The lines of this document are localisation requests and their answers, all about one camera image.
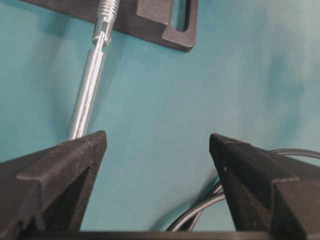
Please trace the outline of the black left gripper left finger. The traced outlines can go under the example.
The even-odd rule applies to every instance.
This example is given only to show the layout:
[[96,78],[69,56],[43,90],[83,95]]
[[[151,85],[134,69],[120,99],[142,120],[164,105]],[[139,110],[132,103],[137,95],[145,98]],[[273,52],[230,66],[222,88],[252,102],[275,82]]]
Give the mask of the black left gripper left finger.
[[100,130],[2,162],[1,232],[79,231],[106,150]]

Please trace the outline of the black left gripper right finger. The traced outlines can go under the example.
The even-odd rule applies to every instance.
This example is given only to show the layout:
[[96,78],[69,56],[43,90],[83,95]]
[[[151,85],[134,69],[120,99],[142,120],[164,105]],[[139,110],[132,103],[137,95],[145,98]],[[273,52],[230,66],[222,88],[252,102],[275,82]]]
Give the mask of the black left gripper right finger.
[[213,133],[209,152],[238,231],[320,232],[320,168]]

